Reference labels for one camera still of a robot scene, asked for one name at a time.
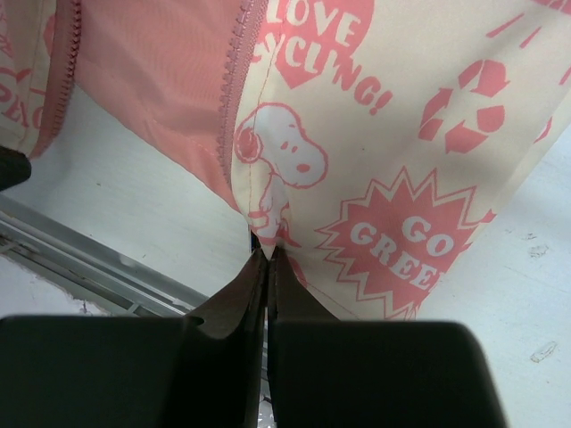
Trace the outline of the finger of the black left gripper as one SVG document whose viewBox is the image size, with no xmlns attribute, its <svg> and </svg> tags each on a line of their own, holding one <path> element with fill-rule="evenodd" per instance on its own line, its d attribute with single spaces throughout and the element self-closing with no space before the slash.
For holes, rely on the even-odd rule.
<svg viewBox="0 0 571 428">
<path fill-rule="evenodd" d="M 0 191 L 3 192 L 30 179 L 32 166 L 28 157 L 18 151 L 0 147 Z"/>
</svg>

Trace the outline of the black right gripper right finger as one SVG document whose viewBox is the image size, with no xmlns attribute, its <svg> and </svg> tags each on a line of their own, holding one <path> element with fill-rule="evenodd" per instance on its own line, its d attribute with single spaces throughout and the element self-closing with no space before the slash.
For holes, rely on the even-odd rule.
<svg viewBox="0 0 571 428">
<path fill-rule="evenodd" d="M 272 255 L 268 288 L 277 426 L 503 426 L 484 353 L 464 325 L 339 320 L 282 250 Z"/>
</svg>

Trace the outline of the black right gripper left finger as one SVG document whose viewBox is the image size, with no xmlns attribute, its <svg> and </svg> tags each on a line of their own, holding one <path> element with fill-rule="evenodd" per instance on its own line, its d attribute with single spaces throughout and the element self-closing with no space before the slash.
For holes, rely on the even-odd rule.
<svg viewBox="0 0 571 428">
<path fill-rule="evenodd" d="M 2 426 L 254 427 L 267 266 L 179 317 L 4 318 Z"/>
</svg>

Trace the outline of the cream pink printed jacket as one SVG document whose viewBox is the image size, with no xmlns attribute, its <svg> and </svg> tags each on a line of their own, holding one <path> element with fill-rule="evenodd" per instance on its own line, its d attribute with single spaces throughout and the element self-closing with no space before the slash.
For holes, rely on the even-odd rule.
<svg viewBox="0 0 571 428">
<path fill-rule="evenodd" d="M 71 90 L 239 211 L 335 315 L 412 319 L 570 121 L 567 1 L 4 1 L 1 145 Z"/>
</svg>

